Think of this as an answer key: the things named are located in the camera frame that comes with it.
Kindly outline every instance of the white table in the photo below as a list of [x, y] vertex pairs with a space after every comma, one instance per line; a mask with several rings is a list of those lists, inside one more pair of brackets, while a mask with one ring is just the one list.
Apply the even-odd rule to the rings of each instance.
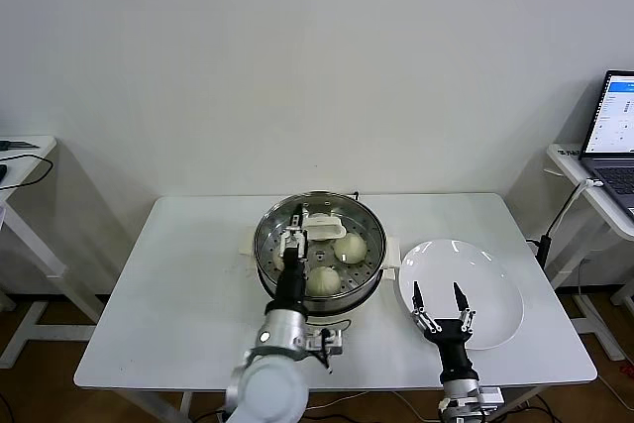
[[[7, 164], [7, 174], [0, 182], [0, 187], [17, 185], [25, 182], [29, 174], [38, 166], [40, 161], [36, 158], [22, 158], [9, 161], [2, 159], [33, 154], [45, 158], [55, 147], [55, 138], [52, 136], [12, 136], [2, 137], [3, 141], [25, 141], [38, 146], [37, 149], [11, 150], [0, 152], [0, 163]], [[46, 186], [46, 180], [33, 184], [33, 187]], [[15, 192], [15, 188], [0, 191], [0, 206], [6, 213], [4, 223], [7, 225], [40, 259], [35, 262], [38, 269], [47, 279], [59, 288], [79, 309], [81, 309], [93, 321], [98, 321], [103, 304], [92, 293], [86, 284], [77, 278], [70, 269], [62, 263], [44, 241], [20, 218], [7, 200]], [[5, 310], [11, 310], [15, 304], [4, 293], [0, 292], [0, 303]], [[44, 313], [47, 304], [35, 302], [22, 323], [14, 333], [11, 341], [0, 356], [0, 369], [9, 369], [20, 356], [22, 349], [29, 340], [63, 340], [63, 341], [87, 341], [92, 335], [94, 326], [40, 326], [37, 325], [40, 316]]]
[[[564, 175], [575, 185], [590, 178], [590, 174], [579, 161], [580, 144], [552, 144], [548, 147], [548, 157]], [[593, 245], [600, 237], [614, 231], [624, 240], [634, 241], [634, 219], [619, 207], [612, 197], [601, 187], [587, 189], [583, 196], [596, 211], [595, 216], [587, 218], [580, 230], [571, 238], [560, 253], [546, 265], [546, 274], [554, 288], [560, 286], [592, 251]], [[625, 284], [612, 295], [612, 303], [624, 304], [634, 313], [634, 279]], [[614, 337], [605, 326], [592, 305], [589, 297], [575, 296], [575, 302], [585, 316], [575, 319], [574, 324], [580, 334], [595, 334], [608, 356], [614, 361], [622, 361], [625, 356], [614, 345]]]
[[[254, 342], [269, 301], [245, 231], [283, 197], [167, 197], [154, 206], [75, 374], [83, 387], [223, 391]], [[470, 357], [481, 383], [522, 389], [595, 379], [596, 370], [502, 199], [494, 194], [374, 195], [361, 200], [401, 252], [434, 238], [465, 240], [501, 258], [522, 291], [516, 337]], [[313, 390], [438, 388], [437, 350], [384, 280], [361, 307], [327, 374], [301, 366]], [[124, 393], [161, 421], [188, 421], [155, 395]]]

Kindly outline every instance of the laptop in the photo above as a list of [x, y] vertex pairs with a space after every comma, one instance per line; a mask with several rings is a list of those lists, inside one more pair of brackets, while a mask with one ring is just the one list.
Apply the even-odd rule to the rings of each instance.
[[605, 73], [580, 161], [634, 217], [634, 71]]

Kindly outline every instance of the table leg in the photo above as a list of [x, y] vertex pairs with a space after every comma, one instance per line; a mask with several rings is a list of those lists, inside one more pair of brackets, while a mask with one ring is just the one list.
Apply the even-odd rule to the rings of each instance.
[[544, 391], [548, 386], [529, 386], [518, 388], [502, 388], [504, 395], [504, 406], [495, 410], [488, 419], [493, 420], [516, 408], [519, 404], [531, 399], [535, 395]]
[[625, 299], [627, 299], [628, 297], [631, 298], [633, 295], [634, 279], [630, 279], [629, 281], [627, 281], [627, 283], [625, 283], [625, 285], [623, 285], [623, 287], [612, 294], [612, 297], [610, 297], [610, 301], [612, 301], [612, 304], [614, 304], [615, 306], [620, 306], [621, 304], [623, 304]]
[[95, 326], [40, 325], [47, 304], [34, 302], [0, 356], [0, 369], [10, 369], [29, 341], [88, 342]]
[[103, 303], [85, 283], [73, 275], [8, 203], [4, 207], [4, 222], [41, 260], [35, 265], [84, 314], [97, 322], [103, 312]]
[[605, 325], [589, 296], [573, 296], [575, 304], [585, 317], [573, 319], [578, 334], [594, 334], [611, 361], [623, 361], [625, 356], [616, 345], [616, 339]]
[[189, 415], [189, 407], [191, 406], [191, 399], [193, 396], [193, 391], [183, 391], [182, 393], [182, 399], [180, 400], [180, 412], [185, 416]]
[[546, 275], [550, 279], [553, 289], [562, 285], [592, 251], [595, 240], [608, 233], [609, 230], [609, 225], [600, 217], [591, 216], [587, 219], [570, 242], [546, 265]]
[[115, 390], [126, 400], [154, 416], [161, 423], [191, 423], [191, 420], [153, 391]]
[[13, 311], [15, 308], [16, 303], [13, 302], [4, 292], [0, 291], [0, 312]]

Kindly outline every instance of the wooden floor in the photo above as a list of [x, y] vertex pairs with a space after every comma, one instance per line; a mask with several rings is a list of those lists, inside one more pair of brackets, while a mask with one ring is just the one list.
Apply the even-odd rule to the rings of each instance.
[[[592, 300], [603, 318], [618, 338], [623, 349], [634, 356], [634, 318], [627, 311], [610, 304], [605, 294], [595, 294]], [[577, 311], [572, 300], [563, 299], [572, 317]], [[21, 303], [15, 312], [0, 313], [0, 346], [4, 348], [20, 319], [25, 314], [28, 303]], [[89, 324], [71, 304], [52, 303], [42, 323], [45, 324]], [[594, 337], [582, 337], [596, 367], [621, 394], [634, 406], [634, 379], [619, 371], [623, 363], [607, 359]], [[17, 423], [27, 422], [153, 422], [148, 414], [128, 403], [123, 398], [108, 391], [82, 390], [74, 386], [72, 376], [79, 363], [85, 344], [61, 342], [33, 342], [25, 348], [22, 356], [10, 370], [0, 370], [0, 392], [10, 402]], [[441, 397], [435, 391], [411, 391], [402, 393], [424, 418], [436, 418], [435, 408]], [[332, 401], [345, 394], [321, 393], [311, 396], [311, 405]], [[625, 410], [599, 381], [585, 385], [571, 385], [550, 388], [543, 393], [553, 412], [564, 423], [579, 422], [634, 422], [634, 413]], [[169, 394], [166, 399], [176, 404], [178, 394]], [[222, 404], [221, 394], [196, 394], [191, 416], [215, 409]], [[418, 421], [411, 411], [394, 395], [382, 392], [371, 393], [355, 399], [343, 401], [330, 408], [312, 410], [311, 416], [343, 413], [362, 422], [402, 422]], [[9, 421], [0, 408], [0, 423]], [[215, 422], [206, 418], [203, 422]], [[328, 421], [341, 422], [340, 419]], [[510, 415], [510, 423], [546, 422], [548, 415], [535, 411]]]

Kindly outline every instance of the cable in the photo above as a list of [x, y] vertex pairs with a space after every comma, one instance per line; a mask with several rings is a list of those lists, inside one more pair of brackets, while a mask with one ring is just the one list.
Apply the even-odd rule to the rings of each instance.
[[342, 398], [337, 398], [335, 401], [331, 401], [330, 403], [326, 403], [325, 405], [309, 406], [308, 408], [306, 408], [306, 411], [308, 411], [308, 410], [318, 410], [320, 408], [328, 408], [329, 406], [336, 405], [340, 401], [350, 400], [352, 398], [357, 398], [358, 396], [362, 396], [362, 395], [365, 395], [367, 393], [370, 393], [370, 392], [369, 391], [362, 391], [361, 393], [356, 393], [354, 395], [344, 396]]
[[13, 416], [13, 410], [11, 409], [11, 405], [9, 404], [9, 402], [7, 401], [7, 399], [4, 397], [4, 395], [2, 393], [0, 393], [0, 399], [4, 403], [4, 406], [7, 407], [7, 413], [9, 413], [9, 421], [11, 423], [15, 423], [16, 419]]
[[556, 417], [552, 413], [549, 413], [546, 408], [542, 408], [541, 406], [526, 406], [526, 407], [520, 408], [518, 410], [510, 410], [510, 411], [507, 411], [506, 413], [504, 413], [503, 415], [495, 418], [494, 420], [491, 420], [490, 423], [502, 423], [503, 421], [506, 421], [506, 418], [508, 417], [508, 415], [514, 415], [516, 413], [522, 413], [524, 411], [530, 411], [530, 410], [537, 410], [537, 411], [541, 411], [542, 413], [546, 413], [548, 416], [551, 417], [551, 421], [553, 423], [564, 423], [558, 417]]
[[326, 369], [330, 368], [330, 364], [328, 364], [328, 351], [326, 350], [326, 339], [327, 339], [327, 336], [329, 335], [330, 333], [328, 332], [327, 329], [321, 330], [321, 357], [324, 359], [324, 362], [326, 363]]
[[618, 401], [621, 402], [621, 405], [623, 405], [625, 407], [626, 410], [628, 411], [634, 411], [634, 408], [632, 408], [631, 406], [629, 406], [627, 403], [625, 403], [625, 400], [623, 400], [623, 398], [621, 398], [621, 395], [619, 395], [616, 390], [612, 387], [612, 385], [610, 385], [605, 378], [603, 378], [601, 375], [598, 376], [599, 379], [603, 382], [603, 384], [605, 386], [607, 386], [607, 389], [610, 390], [612, 392], [612, 394], [618, 399]]
[[407, 398], [405, 398], [403, 395], [401, 395], [400, 393], [396, 392], [396, 391], [392, 391], [391, 394], [397, 396], [398, 398], [401, 399], [401, 401], [403, 403], [405, 403], [407, 405], [407, 407], [412, 410], [412, 413], [414, 413], [414, 415], [416, 415], [416, 418], [418, 418], [420, 421], [422, 421], [423, 423], [441, 423], [441, 420], [427, 420], [425, 418], [423, 418], [422, 416], [420, 416], [418, 414], [418, 412], [416, 411], [416, 408], [414, 408], [412, 406], [412, 404], [407, 401]]
[[557, 172], [556, 170], [552, 170], [551, 168], [543, 169], [546, 173], [550, 173], [551, 175], [556, 175], [557, 177], [565, 177], [565, 175], [561, 172]]
[[527, 242], [537, 245], [537, 253], [535, 254], [535, 260], [537, 260], [537, 263], [539, 263], [542, 269], [546, 267], [548, 252], [550, 251], [551, 242], [553, 241], [551, 238], [551, 233], [554, 234], [555, 232], [557, 232], [557, 230], [559, 229], [559, 226], [562, 224], [562, 221], [564, 220], [564, 215], [566, 215], [566, 212], [570, 210], [575, 200], [577, 200], [586, 189], [591, 187], [600, 187], [602, 185], [603, 185], [603, 182], [601, 182], [600, 180], [592, 179], [592, 178], [587, 178], [579, 182], [577, 186], [575, 187], [575, 189], [573, 190], [573, 192], [566, 199], [564, 206], [561, 208], [561, 210], [557, 213], [557, 215], [553, 219], [553, 222], [548, 227], [548, 230], [546, 231], [546, 233], [541, 236], [540, 240], [539, 241], [527, 240]]
[[535, 395], [535, 396], [537, 396], [539, 401], [541, 401], [542, 404], [546, 407], [546, 411], [548, 411], [548, 414], [551, 415], [551, 421], [553, 423], [555, 422], [562, 423], [562, 420], [560, 420], [558, 417], [555, 416], [555, 414], [553, 413], [553, 410], [551, 410], [551, 405], [548, 404], [548, 402], [544, 399], [544, 397], [542, 395]]
[[[578, 297], [581, 297], [581, 268], [586, 263], [587, 262], [581, 262], [580, 265], [577, 268], [577, 296]], [[591, 307], [587, 307], [587, 310], [590, 311], [590, 314], [592, 314], [599, 322], [604, 322], [603, 318], [597, 312], [595, 312]], [[634, 366], [634, 360], [632, 360], [632, 358], [625, 353], [625, 351], [620, 346], [620, 344], [618, 343], [616, 338], [613, 335], [611, 335], [611, 333], [610, 334], [606, 334], [606, 336], [610, 339], [610, 341], [612, 341], [612, 343], [618, 349], [618, 351], [621, 354], [623, 354], [623, 356], [625, 357], [627, 362], [629, 362], [632, 366]]]
[[577, 200], [587, 188], [600, 187], [602, 185], [603, 185], [603, 182], [601, 182], [600, 180], [594, 180], [592, 178], [587, 178], [579, 182], [577, 187], [575, 187], [575, 190], [573, 190], [573, 192], [569, 195], [568, 200], [566, 200], [566, 203], [564, 204], [562, 209], [559, 211], [559, 213], [555, 217], [555, 220], [553, 220], [553, 223], [551, 223], [551, 226], [548, 227], [546, 236], [550, 237], [551, 231], [552, 233], [555, 233], [557, 231], [559, 226], [562, 224], [562, 220], [564, 219], [564, 215], [566, 215], [566, 212], [568, 212], [568, 210], [573, 205], [573, 202], [575, 202], [575, 200]]
[[[577, 268], [577, 295], [579, 297], [581, 297], [581, 268], [583, 267], [583, 265], [587, 263], [587, 262], [581, 262], [579, 267]], [[596, 318], [598, 319], [599, 322], [603, 322], [603, 318], [598, 315], [597, 312], [594, 312], [594, 310], [587, 306], [587, 310], [590, 311], [590, 313]], [[610, 341], [612, 341], [612, 344], [614, 344], [614, 346], [618, 349], [618, 351], [623, 354], [623, 356], [625, 357], [625, 359], [632, 365], [634, 366], [634, 362], [632, 361], [632, 358], [630, 356], [628, 356], [625, 351], [623, 351], [623, 348], [620, 346], [620, 344], [618, 343], [618, 341], [616, 340], [616, 338], [611, 334], [611, 333], [605, 333], [605, 335], [609, 338]], [[610, 390], [612, 392], [612, 394], [616, 397], [616, 399], [618, 401], [621, 402], [621, 404], [625, 407], [625, 409], [627, 409], [628, 411], [634, 411], [634, 408], [632, 408], [631, 406], [629, 406], [627, 403], [625, 403], [625, 400], [621, 397], [621, 395], [619, 395], [616, 390], [612, 387], [612, 385], [610, 385], [607, 380], [605, 378], [603, 378], [603, 376], [601, 376], [600, 373], [596, 373], [599, 380], [601, 380], [603, 382], [603, 384], [605, 386], [607, 386], [607, 389]]]
[[306, 416], [303, 415], [301, 420], [330, 420], [331, 418], [340, 418], [342, 420], [346, 420], [350, 423], [364, 423], [362, 421], [354, 420], [350, 416], [342, 415], [341, 413], [334, 413], [332, 415], [324, 415], [324, 416]]
[[319, 361], [319, 363], [324, 366], [326, 369], [328, 368], [328, 361], [325, 361], [323, 356], [319, 351], [308, 351], [308, 354], [313, 356], [315, 359]]
[[224, 408], [218, 408], [217, 410], [209, 411], [207, 413], [203, 413], [202, 415], [200, 415], [199, 417], [194, 419], [194, 421], [192, 423], [198, 423], [200, 420], [202, 420], [204, 418], [207, 418], [208, 416], [217, 415], [218, 413], [222, 413], [223, 411], [225, 411]]
[[31, 180], [30, 182], [23, 182], [23, 183], [19, 183], [17, 185], [7, 185], [6, 187], [0, 187], [0, 190], [9, 190], [10, 188], [20, 188], [20, 187], [26, 187], [28, 185], [34, 185], [42, 180], [45, 179], [45, 177], [47, 175], [49, 175], [49, 172], [51, 172], [51, 170], [53, 170], [53, 163], [48, 160], [48, 159], [44, 159], [41, 158], [40, 156], [36, 156], [35, 154], [20, 154], [19, 156], [12, 156], [10, 158], [3, 158], [0, 159], [0, 162], [3, 162], [5, 160], [14, 160], [14, 159], [22, 159], [22, 158], [35, 158], [35, 159], [39, 159], [42, 162], [46, 162], [49, 165], [49, 168], [47, 169], [46, 172], [44, 172], [42, 174], [42, 176], [36, 180]]

